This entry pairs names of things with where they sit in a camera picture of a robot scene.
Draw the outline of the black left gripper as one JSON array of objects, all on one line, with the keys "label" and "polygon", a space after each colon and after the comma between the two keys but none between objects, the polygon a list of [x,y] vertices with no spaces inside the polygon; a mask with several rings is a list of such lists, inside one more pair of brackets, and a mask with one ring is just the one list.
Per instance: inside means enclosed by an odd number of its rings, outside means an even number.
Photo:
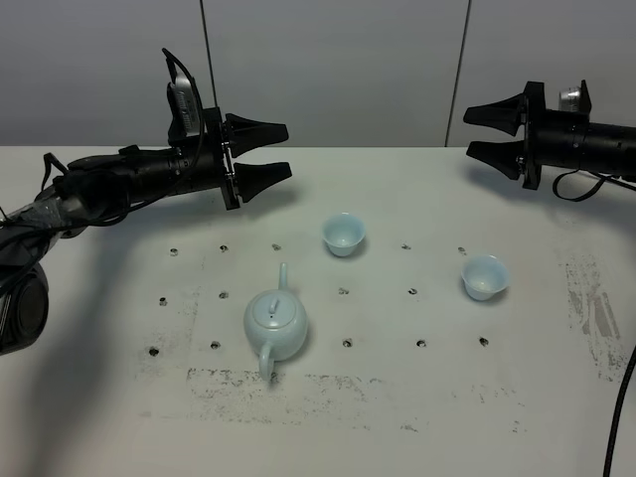
[{"label": "black left gripper", "polygon": [[233,156],[241,156],[253,149],[287,141],[289,133],[285,124],[256,121],[232,113],[226,115],[224,123],[218,107],[205,108],[203,117],[203,145],[197,154],[199,130],[188,135],[182,115],[173,112],[171,146],[178,151],[174,168],[179,175],[175,175],[178,185],[172,195],[220,189],[226,209],[234,210],[240,207],[239,196],[248,203],[264,190],[292,177],[287,162],[236,163],[234,176],[229,156],[230,150]]}]

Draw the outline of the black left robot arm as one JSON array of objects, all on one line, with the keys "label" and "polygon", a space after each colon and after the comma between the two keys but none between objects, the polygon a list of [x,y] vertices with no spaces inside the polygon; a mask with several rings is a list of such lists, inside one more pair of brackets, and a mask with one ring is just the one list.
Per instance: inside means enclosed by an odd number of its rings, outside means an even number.
[{"label": "black left robot arm", "polygon": [[34,344],[49,313],[49,284],[40,265],[58,239],[88,227],[109,227],[163,198],[219,189],[227,209],[239,208],[291,177],[288,163],[247,165],[238,157],[289,137],[285,125],[203,113],[204,125],[189,136],[175,118],[169,148],[127,146],[63,165],[44,157],[41,192],[29,205],[1,221],[1,352]]}]

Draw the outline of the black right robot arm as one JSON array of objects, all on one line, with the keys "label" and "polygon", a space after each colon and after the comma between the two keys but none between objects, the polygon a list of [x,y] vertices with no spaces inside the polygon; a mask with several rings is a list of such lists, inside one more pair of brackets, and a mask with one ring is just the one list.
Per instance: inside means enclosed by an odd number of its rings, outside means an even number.
[{"label": "black right robot arm", "polygon": [[511,136],[523,128],[523,138],[503,143],[473,141],[467,155],[510,180],[522,180],[523,187],[530,190],[539,188],[545,166],[633,183],[635,129],[592,122],[590,112],[591,100],[584,80],[561,96],[558,109],[547,108],[542,82],[529,81],[521,93],[472,106],[463,116],[466,124]]}]

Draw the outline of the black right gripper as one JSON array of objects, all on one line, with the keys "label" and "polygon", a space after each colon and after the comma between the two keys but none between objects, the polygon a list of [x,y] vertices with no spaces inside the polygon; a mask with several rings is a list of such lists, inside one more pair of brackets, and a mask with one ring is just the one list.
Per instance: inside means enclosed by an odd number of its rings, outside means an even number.
[{"label": "black right gripper", "polygon": [[463,115],[466,124],[489,127],[511,136],[523,124],[524,142],[472,141],[466,155],[497,169],[508,179],[518,180],[523,175],[524,189],[538,189],[543,166],[579,168],[578,156],[590,125],[589,114],[547,108],[545,85],[528,81],[523,93],[471,106]]}]

